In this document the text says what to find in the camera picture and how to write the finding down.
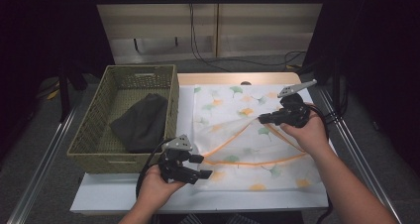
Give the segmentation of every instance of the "wrist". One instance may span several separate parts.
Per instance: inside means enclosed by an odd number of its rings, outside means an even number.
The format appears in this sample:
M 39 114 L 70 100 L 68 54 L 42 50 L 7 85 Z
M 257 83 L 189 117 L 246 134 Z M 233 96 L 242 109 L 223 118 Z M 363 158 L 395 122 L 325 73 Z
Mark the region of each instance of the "wrist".
M 330 159 L 331 157 L 336 157 L 336 153 L 334 153 L 333 149 L 331 148 L 330 144 L 324 144 L 322 146 L 319 146 L 318 149 L 315 149 L 309 154 L 312 159 L 317 161 L 326 161 Z

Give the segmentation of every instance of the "woven basket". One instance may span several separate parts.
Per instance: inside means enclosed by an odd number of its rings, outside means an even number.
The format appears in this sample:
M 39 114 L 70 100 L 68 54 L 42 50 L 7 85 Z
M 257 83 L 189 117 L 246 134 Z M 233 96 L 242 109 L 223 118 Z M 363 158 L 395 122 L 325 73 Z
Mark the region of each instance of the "woven basket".
M 167 98 L 164 138 L 175 137 L 179 97 L 176 66 L 112 65 L 107 66 L 67 155 L 88 173 L 139 172 L 150 154 L 128 153 L 109 124 L 149 93 Z

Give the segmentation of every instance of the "person's right hand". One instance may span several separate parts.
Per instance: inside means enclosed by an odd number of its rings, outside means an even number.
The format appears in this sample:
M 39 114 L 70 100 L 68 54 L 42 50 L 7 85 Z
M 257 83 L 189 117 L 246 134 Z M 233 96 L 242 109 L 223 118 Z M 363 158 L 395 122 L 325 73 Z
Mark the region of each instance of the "person's right hand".
M 313 111 L 309 117 L 303 128 L 295 128 L 285 123 L 280 124 L 280 128 L 296 139 L 300 147 L 312 157 L 321 152 L 332 151 L 321 118 Z

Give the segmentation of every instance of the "black cloth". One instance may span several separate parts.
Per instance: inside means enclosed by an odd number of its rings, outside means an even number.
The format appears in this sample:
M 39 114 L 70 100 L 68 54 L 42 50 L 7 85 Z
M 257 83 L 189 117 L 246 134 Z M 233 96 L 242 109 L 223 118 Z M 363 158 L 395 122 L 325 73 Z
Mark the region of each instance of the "black cloth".
M 151 153 L 162 141 L 167 99 L 149 93 L 110 124 L 130 153 Z

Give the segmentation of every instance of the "floral fabric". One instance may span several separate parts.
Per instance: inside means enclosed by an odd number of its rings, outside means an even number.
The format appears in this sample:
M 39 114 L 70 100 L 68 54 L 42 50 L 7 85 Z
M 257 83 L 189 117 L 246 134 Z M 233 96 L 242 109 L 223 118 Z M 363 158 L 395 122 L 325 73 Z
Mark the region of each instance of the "floral fabric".
M 199 190 L 274 190 L 320 182 L 312 158 L 259 115 L 281 108 L 283 85 L 196 85 L 192 142 L 211 169 Z M 310 102 L 307 91 L 302 98 Z

